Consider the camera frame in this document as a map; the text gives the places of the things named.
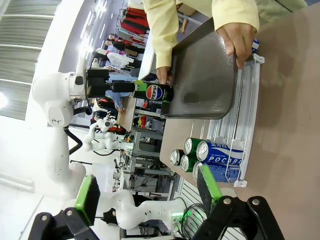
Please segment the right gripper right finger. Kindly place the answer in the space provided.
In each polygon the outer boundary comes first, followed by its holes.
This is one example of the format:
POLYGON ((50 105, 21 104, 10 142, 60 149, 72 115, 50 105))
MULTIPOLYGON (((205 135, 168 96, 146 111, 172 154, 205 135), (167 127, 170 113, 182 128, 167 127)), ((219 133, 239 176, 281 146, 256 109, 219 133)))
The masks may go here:
POLYGON ((238 228, 246 240, 283 240, 284 235, 267 202, 262 196, 247 201, 222 195, 209 166, 197 169, 197 189, 206 219, 193 240, 221 240, 228 228, 238 228))

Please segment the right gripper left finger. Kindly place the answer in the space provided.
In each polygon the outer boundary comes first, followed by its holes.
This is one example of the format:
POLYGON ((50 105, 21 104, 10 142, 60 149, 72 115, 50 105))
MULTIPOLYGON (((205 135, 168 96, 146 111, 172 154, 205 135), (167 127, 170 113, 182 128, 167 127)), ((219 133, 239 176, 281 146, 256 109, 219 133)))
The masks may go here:
POLYGON ((95 176, 87 175, 81 184, 73 207, 53 216, 38 213, 33 221, 29 240, 97 240, 91 229, 96 219, 101 192, 95 176))

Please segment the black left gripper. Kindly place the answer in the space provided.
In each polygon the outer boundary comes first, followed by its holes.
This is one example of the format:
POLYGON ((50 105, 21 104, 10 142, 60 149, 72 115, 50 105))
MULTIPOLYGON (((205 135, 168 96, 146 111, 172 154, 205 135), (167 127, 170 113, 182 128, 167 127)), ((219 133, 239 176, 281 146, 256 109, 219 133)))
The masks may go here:
POLYGON ((114 93, 130 93, 129 97, 135 97, 135 91, 145 91, 147 83, 142 80, 124 81, 116 80, 111 84, 109 80, 109 70, 105 68, 90 68, 87 70, 87 97, 104 98, 106 91, 112 90, 114 93))

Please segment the person's right hand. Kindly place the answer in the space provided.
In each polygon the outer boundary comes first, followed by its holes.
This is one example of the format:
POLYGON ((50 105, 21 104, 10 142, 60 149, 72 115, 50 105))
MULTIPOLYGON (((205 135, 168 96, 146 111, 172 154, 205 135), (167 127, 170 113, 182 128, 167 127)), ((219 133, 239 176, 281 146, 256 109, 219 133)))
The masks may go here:
POLYGON ((170 72, 171 68, 169 66, 163 66, 156 69, 156 76, 159 82, 163 85, 171 85, 173 77, 170 72))

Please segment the person's left hand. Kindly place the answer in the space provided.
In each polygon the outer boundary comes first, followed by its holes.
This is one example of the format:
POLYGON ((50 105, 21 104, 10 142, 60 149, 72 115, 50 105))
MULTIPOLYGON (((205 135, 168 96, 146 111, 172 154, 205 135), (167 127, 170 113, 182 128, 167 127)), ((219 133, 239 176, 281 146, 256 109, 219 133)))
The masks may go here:
POLYGON ((228 23, 216 32, 222 37, 226 54, 235 54, 239 69, 245 66, 246 59, 252 54, 252 44, 257 30, 246 23, 228 23))

